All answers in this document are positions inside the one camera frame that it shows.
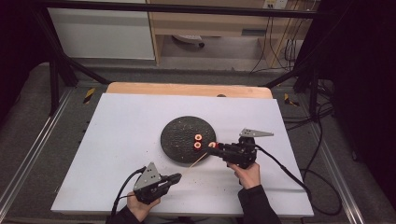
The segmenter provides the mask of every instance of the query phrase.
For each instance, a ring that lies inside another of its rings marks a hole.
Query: metal bracket
[[[146,168],[145,172],[139,177],[139,179],[134,184],[134,190],[142,189],[144,187],[150,186],[161,181],[161,175],[158,173],[157,167],[155,167],[154,162],[151,162]]]
[[[239,134],[239,136],[241,136],[241,137],[264,137],[264,136],[274,136],[274,134],[245,128],[244,130],[242,130],[242,132]]]

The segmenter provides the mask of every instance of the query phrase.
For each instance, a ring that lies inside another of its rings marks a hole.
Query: floor
[[[199,48],[190,44],[180,43],[171,36],[165,38],[162,63],[125,62],[124,64],[91,64],[92,70],[103,77],[117,81],[137,82],[173,82],[257,86],[281,76],[287,72],[286,68],[268,69],[261,57],[261,50],[257,39],[254,38],[224,38],[205,37],[205,47]],[[283,65],[284,58],[279,58]],[[64,109],[62,117],[55,128],[50,130],[50,136],[42,146],[39,156],[33,161],[23,184],[17,190],[18,195],[10,199],[13,204],[7,207],[5,223],[103,223],[103,217],[68,217],[54,214],[49,210],[56,189],[62,184],[68,166],[73,160],[78,141],[83,138],[83,130],[88,126],[95,106],[100,99],[100,92],[105,86],[94,83],[90,78],[78,73],[81,79],[77,88],[72,90],[71,100]],[[274,97],[279,102],[282,116],[303,117],[305,112],[302,99],[305,94],[296,94],[292,90],[295,79],[282,83],[273,89]],[[0,129],[0,192],[8,191],[8,184],[18,172],[20,164],[29,153],[36,137],[48,120],[50,111],[50,88],[48,68],[37,67],[26,82],[21,98],[9,112]],[[96,87],[96,94],[89,104],[82,103],[87,90]],[[285,104],[287,93],[293,104]],[[320,97],[319,103],[326,101]],[[328,116],[322,121],[326,146],[335,157],[339,169],[349,186],[351,194],[359,207],[363,222],[352,222],[347,211],[337,216],[326,216],[315,212],[314,217],[305,218],[306,223],[396,223],[396,213],[389,205],[379,186],[371,177],[363,163],[355,162],[351,158],[347,140],[340,129],[336,118]],[[318,144],[313,127],[304,125],[288,132],[296,160],[300,167],[305,167]],[[329,170],[325,165],[322,154],[318,155],[312,166],[325,179],[331,180]],[[306,183],[315,194],[314,203],[326,210],[336,209],[336,197],[332,190],[321,180],[308,176]],[[232,220],[205,219],[197,223],[233,223]]]

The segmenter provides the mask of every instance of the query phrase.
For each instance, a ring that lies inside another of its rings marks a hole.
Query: table surface
[[[211,97],[219,94],[228,97]],[[187,115],[208,121],[223,143],[237,142],[243,128],[274,133],[256,138],[256,143],[301,179],[277,102],[268,89],[113,83],[102,95],[51,210],[64,214],[109,214],[126,177],[151,161],[161,175],[184,173],[188,165],[167,158],[161,149],[160,135],[169,121]],[[262,184],[270,204],[280,217],[313,216],[300,186],[260,152],[257,163],[261,165]],[[131,179],[122,195],[132,190],[136,179],[137,176]],[[185,173],[151,214],[240,216],[243,212],[236,195],[240,189],[225,162],[209,157]],[[119,209],[125,204],[121,200]]]

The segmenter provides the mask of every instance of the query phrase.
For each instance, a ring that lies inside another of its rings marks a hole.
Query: black sleeve
[[[244,211],[244,224],[280,224],[280,219],[271,208],[262,185],[238,192]]]
[[[123,207],[106,224],[141,224],[127,206]]]

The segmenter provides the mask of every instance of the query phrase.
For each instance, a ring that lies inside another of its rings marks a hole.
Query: electrical outlet
[[[275,8],[276,0],[265,0],[264,6],[262,8],[269,8],[273,9]]]
[[[288,3],[288,0],[276,0],[274,9],[285,9],[287,3]]]

